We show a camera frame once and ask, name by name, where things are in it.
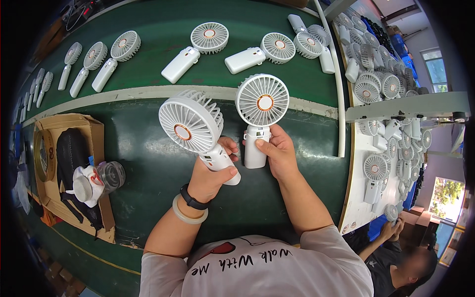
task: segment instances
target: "person's right hand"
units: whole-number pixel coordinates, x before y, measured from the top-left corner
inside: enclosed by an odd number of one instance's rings
[[[269,142],[257,139],[256,147],[268,156],[270,171],[279,182],[285,182],[295,176],[298,171],[297,159],[292,139],[277,124],[270,126],[271,137]]]

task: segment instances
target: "white cloth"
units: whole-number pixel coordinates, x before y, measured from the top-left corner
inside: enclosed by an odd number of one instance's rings
[[[370,271],[335,226],[305,232],[300,244],[257,235],[223,240],[200,248],[188,266],[146,253],[139,296],[373,296]]]

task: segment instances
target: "hand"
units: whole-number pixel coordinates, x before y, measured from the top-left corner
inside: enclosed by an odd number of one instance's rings
[[[277,124],[270,126],[271,137],[269,142],[257,139],[255,144],[258,150],[268,156],[270,171],[279,182],[285,182],[289,177],[299,173],[295,149],[292,139]]]
[[[239,158],[233,154],[238,152],[238,145],[227,136],[220,137],[218,143],[224,148],[231,161],[236,162]]]
[[[197,157],[188,185],[188,194],[201,203],[207,203],[216,197],[223,183],[232,179],[237,172],[238,169],[234,166],[228,166],[215,172],[211,171],[200,157]]]

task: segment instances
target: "worker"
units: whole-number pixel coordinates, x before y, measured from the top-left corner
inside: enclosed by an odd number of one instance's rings
[[[399,235],[406,220],[402,213],[398,217],[394,226],[389,221],[384,223],[372,242],[369,223],[343,236],[370,270],[374,297],[388,297],[397,289],[406,289],[410,295],[429,280],[437,266],[437,254],[427,247],[401,250]]]
[[[373,296],[370,271],[299,172],[291,138],[278,125],[270,132],[269,142],[257,139],[255,146],[268,156],[301,248],[249,235],[209,243],[189,255],[209,203],[237,173],[234,166],[212,172],[197,158],[190,183],[147,239],[139,296]],[[231,138],[218,143],[238,160]]]

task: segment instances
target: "cardboard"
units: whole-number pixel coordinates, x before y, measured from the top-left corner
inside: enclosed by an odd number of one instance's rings
[[[57,139],[63,131],[68,128],[79,129],[87,140],[89,152],[91,152],[91,155],[94,157],[94,164],[97,165],[104,161],[104,125],[93,119],[90,115],[53,115],[36,121],[35,125],[38,130],[50,131],[55,150]],[[84,217],[83,223],[81,224],[64,203],[61,202],[56,173],[52,180],[42,182],[35,170],[35,179],[38,189],[38,198],[46,209],[74,227],[91,235],[95,235],[95,229],[91,226],[91,223],[86,217]],[[99,199],[99,208],[101,210],[104,228],[97,232],[97,237],[104,241],[115,243],[115,221],[109,195],[104,195]]]

